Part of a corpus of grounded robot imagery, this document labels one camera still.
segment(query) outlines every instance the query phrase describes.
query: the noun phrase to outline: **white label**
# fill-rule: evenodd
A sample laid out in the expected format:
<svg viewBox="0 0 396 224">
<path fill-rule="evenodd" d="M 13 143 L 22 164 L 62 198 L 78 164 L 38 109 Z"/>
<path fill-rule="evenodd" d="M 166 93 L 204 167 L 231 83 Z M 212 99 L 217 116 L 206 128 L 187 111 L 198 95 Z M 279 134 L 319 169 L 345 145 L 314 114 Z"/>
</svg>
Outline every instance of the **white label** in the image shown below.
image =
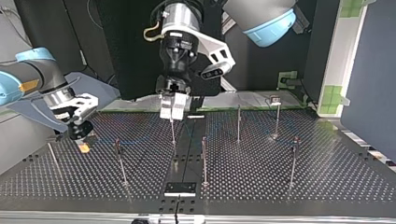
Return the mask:
<svg viewBox="0 0 396 224">
<path fill-rule="evenodd" d="M 62 114 L 54 115 L 54 116 L 55 116 L 56 119 L 68 119 L 68 118 L 70 118 L 68 113 L 62 113 Z"/>
<path fill-rule="evenodd" d="M 182 37 L 183 36 L 183 34 L 181 34 L 181 33 L 171 33 L 170 35 L 171 36 L 178 36 L 178 37 Z"/>
</svg>

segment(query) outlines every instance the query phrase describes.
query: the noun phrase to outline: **white wall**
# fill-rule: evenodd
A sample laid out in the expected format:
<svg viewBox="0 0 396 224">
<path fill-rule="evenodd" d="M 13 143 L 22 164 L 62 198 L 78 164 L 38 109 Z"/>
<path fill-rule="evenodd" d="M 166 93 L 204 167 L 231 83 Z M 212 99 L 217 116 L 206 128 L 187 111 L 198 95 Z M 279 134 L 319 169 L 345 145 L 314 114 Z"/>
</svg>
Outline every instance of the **white wall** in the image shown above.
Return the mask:
<svg viewBox="0 0 396 224">
<path fill-rule="evenodd" d="M 0 6 L 16 10 L 12 0 L 0 0 Z M 24 36 L 19 19 L 13 15 L 9 17 Z M 14 60 L 16 53 L 29 48 L 0 14 L 0 62 Z M 52 134 L 52 129 L 0 107 L 0 174 L 43 147 Z"/>
<path fill-rule="evenodd" d="M 319 98 L 319 108 L 323 98 L 325 86 L 342 86 L 341 95 L 347 95 L 350 75 L 352 73 L 353 63 L 355 62 L 356 50 L 361 37 L 361 27 L 364 23 L 367 7 L 361 10 L 359 17 L 338 18 L 335 24 L 332 45 L 329 53 L 329 59 L 326 66 L 325 76 L 323 79 L 321 94 Z M 343 106 L 339 105 L 337 113 L 320 114 L 321 117 L 341 118 Z"/>
<path fill-rule="evenodd" d="M 0 6 L 10 7 L 16 10 L 13 0 L 0 0 Z M 8 14 L 14 25 L 25 36 L 21 22 L 17 17 Z M 15 60 L 15 54 L 30 49 L 20 38 L 15 30 L 7 22 L 4 15 L 0 14 L 0 62 Z"/>
</svg>

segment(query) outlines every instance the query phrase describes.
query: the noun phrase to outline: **metal table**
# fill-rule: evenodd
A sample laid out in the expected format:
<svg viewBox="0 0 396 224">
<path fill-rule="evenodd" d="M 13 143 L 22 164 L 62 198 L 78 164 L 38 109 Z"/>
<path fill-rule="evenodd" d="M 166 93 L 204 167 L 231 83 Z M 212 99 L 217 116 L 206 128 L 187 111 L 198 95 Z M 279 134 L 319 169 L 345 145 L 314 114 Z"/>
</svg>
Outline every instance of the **metal table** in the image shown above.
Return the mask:
<svg viewBox="0 0 396 224">
<path fill-rule="evenodd" d="M 262 216 L 396 218 L 396 174 L 386 165 L 303 109 L 281 112 L 275 141 L 270 137 L 275 116 L 274 111 L 242 111 L 238 144 L 237 112 L 207 112 L 205 119 L 175 123 L 174 147 L 171 125 L 158 114 L 98 114 L 92 119 L 98 142 L 89 154 L 65 139 L 52 144 L 57 162 L 43 147 L 0 176 L 0 214 L 202 215 L 240 221 Z M 302 143 L 290 187 L 294 136 Z M 113 152 L 116 138 L 125 148 L 128 187 L 121 184 Z M 196 196 L 164 197 L 171 182 L 196 183 Z"/>
</svg>

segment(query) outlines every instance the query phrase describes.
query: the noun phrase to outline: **thin metal pin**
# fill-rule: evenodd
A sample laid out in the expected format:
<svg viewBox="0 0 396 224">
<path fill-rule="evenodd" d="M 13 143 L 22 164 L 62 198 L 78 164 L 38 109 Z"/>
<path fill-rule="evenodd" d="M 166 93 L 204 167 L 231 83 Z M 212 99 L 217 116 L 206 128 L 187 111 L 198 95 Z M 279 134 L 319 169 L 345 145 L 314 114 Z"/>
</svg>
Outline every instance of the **thin metal pin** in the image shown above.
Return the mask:
<svg viewBox="0 0 396 224">
<path fill-rule="evenodd" d="M 241 121 L 242 121 L 242 118 L 241 118 L 241 105 L 238 105 L 238 139 L 237 139 L 238 143 L 241 141 L 241 136 L 240 136 L 240 134 L 241 134 Z"/>
<path fill-rule="evenodd" d="M 125 169 L 123 166 L 123 162 L 122 162 L 122 157 L 120 156 L 120 165 L 121 165 L 121 170 L 122 170 L 122 175 L 124 178 L 124 185 L 127 186 L 128 185 L 128 180 L 126 179 L 126 174 L 125 174 Z"/>
<path fill-rule="evenodd" d="M 172 127 L 172 143 L 173 145 L 176 144 L 176 138 L 175 138 L 175 127 L 172 119 L 169 119 L 171 121 L 171 127 Z"/>
<path fill-rule="evenodd" d="M 50 143 L 48 143 L 48 146 L 49 146 L 49 151 L 50 151 L 50 154 L 52 156 L 52 159 L 55 162 L 56 168 L 58 169 L 59 175 L 60 175 L 60 177 L 61 177 L 61 179 L 63 181 L 64 178 L 63 178 L 63 175 L 62 175 L 61 167 L 59 166 L 58 160 L 56 159 L 55 152 L 53 151 L 52 145 Z"/>
<path fill-rule="evenodd" d="M 294 137 L 292 150 L 293 150 L 293 165 L 291 167 L 291 177 L 290 177 L 289 190 L 291 190 L 291 188 L 293 187 L 294 172 L 295 172 L 295 168 L 296 168 L 296 162 L 297 162 L 297 158 L 298 158 L 299 153 L 300 153 L 300 138 L 297 137 L 297 136 Z"/>
<path fill-rule="evenodd" d="M 202 153 L 204 159 L 204 187 L 207 187 L 209 183 L 207 182 L 207 172 L 206 172 L 206 137 L 202 138 Z"/>
<path fill-rule="evenodd" d="M 277 112 L 276 112 L 276 126 L 275 126 L 275 134 L 274 134 L 276 138 L 278 137 L 277 129 L 279 127 L 279 116 L 280 116 L 280 105 L 277 106 Z"/>
</svg>

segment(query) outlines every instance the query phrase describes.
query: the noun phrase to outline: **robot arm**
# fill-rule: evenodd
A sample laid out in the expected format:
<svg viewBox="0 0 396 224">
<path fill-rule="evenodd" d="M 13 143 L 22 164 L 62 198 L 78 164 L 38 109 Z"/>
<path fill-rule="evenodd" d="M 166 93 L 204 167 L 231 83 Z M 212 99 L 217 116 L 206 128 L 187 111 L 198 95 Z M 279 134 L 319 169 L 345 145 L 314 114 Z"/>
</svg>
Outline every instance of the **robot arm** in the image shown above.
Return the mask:
<svg viewBox="0 0 396 224">
<path fill-rule="evenodd" d="M 17 63 L 0 66 L 0 105 L 39 91 L 55 118 L 68 127 L 72 140 L 83 145 L 93 129 L 87 118 L 98 99 L 88 93 L 76 95 L 47 49 L 32 49 L 16 55 Z"/>
<path fill-rule="evenodd" d="M 210 62 L 197 74 L 202 79 L 222 77 L 229 73 L 235 61 L 226 43 L 200 33 L 204 0 L 163 1 L 157 25 L 144 32 L 147 41 L 161 39 L 160 56 L 164 71 L 157 80 L 157 92 L 162 96 L 162 119 L 183 119 L 184 107 L 191 92 L 190 66 L 197 54 Z M 259 47 L 268 47 L 282 37 L 295 22 L 291 9 L 295 0 L 215 0 L 238 23 L 245 34 Z M 161 34 L 147 37 L 147 32 L 160 27 Z"/>
</svg>

